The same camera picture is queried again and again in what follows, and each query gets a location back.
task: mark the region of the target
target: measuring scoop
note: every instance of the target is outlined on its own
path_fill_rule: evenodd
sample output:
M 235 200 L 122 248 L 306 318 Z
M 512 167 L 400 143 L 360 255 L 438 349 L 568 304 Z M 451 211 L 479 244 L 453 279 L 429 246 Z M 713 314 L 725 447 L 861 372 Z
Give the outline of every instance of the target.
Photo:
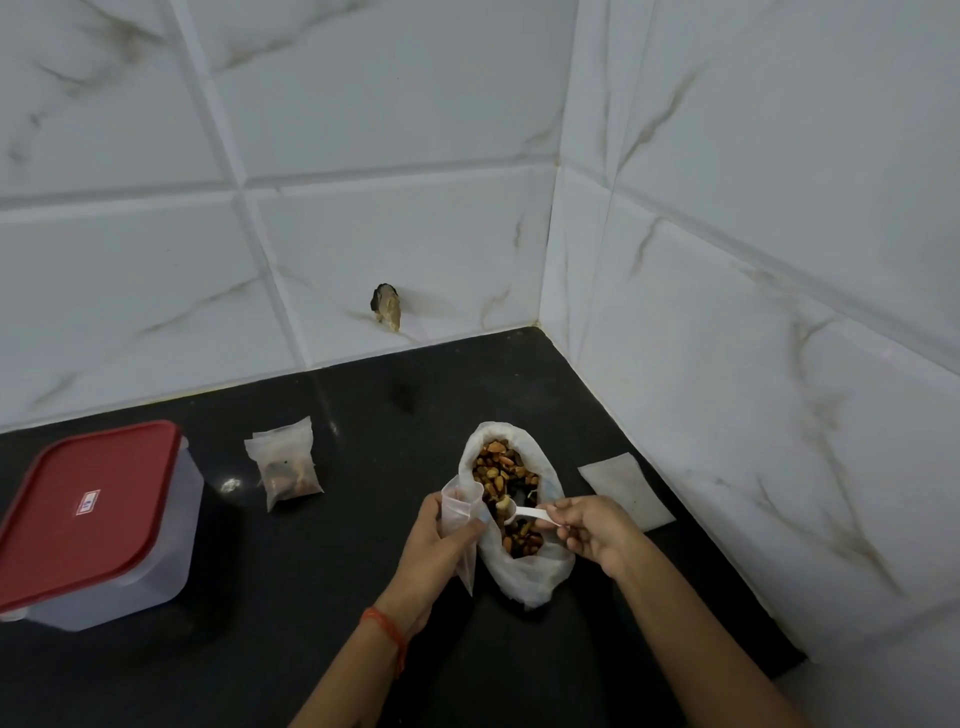
M 517 505 L 510 496 L 504 496 L 500 501 L 498 501 L 496 503 L 496 509 L 507 517 L 503 521 L 505 525 L 513 523 L 517 516 L 524 516 L 528 519 L 543 519 L 544 521 L 549 521 L 554 525 L 561 525 L 550 518 L 550 515 L 542 508 L 528 508 L 523 505 Z

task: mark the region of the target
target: hand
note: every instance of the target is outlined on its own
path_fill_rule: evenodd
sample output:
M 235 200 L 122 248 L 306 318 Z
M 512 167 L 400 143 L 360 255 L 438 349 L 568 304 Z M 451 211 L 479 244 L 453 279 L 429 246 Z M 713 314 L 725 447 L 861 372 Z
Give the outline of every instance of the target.
M 625 574 L 637 548 L 650 546 L 627 512 L 606 496 L 561 498 L 544 507 L 560 526 L 537 519 L 535 528 L 556 528 L 557 536 L 567 548 L 599 564 L 613 579 Z
M 485 523 L 473 519 L 441 538 L 437 530 L 440 503 L 439 493 L 423 499 L 396 574 L 375 604 L 396 623 L 407 640 L 426 625 L 430 608 L 456 570 L 460 557 L 486 529 Z

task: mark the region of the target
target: black countertop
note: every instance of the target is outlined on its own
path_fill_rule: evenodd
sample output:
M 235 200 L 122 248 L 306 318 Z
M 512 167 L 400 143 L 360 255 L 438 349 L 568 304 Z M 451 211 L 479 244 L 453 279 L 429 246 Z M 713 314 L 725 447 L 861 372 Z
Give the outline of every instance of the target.
M 313 418 L 323 495 L 265 511 L 243 446 Z M 0 715 L 18 726 L 283 726 L 387 584 L 423 496 L 487 420 L 527 429 L 569 496 L 577 466 L 630 451 L 677 517 L 650 535 L 769 675 L 803 659 L 736 571 L 536 328 L 364 359 L 0 435 L 0 508 L 68 435 L 178 423 L 204 474 L 190 578 L 168 604 L 77 633 L 0 624 Z M 235 478 L 239 487 L 221 493 Z M 357 514 L 372 509 L 376 514 Z M 477 560 L 413 641 L 384 725 L 683 723 L 629 610 L 578 560 L 525 613 Z

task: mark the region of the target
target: wall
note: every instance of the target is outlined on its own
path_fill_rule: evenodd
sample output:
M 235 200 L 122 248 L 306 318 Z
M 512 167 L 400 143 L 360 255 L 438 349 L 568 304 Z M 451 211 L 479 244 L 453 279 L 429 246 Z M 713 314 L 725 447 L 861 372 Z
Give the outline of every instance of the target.
M 818 724 L 960 707 L 958 32 L 578 11 L 542 325 L 816 661 L 784 686 Z
M 575 8 L 6 3 L 0 426 L 533 323 Z

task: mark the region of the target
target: bracelet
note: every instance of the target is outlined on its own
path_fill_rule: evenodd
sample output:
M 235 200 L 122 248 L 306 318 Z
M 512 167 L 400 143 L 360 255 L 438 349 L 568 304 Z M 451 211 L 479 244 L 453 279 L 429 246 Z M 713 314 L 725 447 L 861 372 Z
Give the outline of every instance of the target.
M 364 613 L 360 616 L 360 621 L 364 619 L 372 619 L 375 621 L 383 628 L 383 631 L 387 633 L 390 639 L 396 643 L 396 673 L 394 674 L 394 678 L 396 679 L 403 671 L 403 663 L 407 657 L 407 641 L 403 639 L 403 634 L 396 626 L 396 623 L 376 607 L 364 610 Z

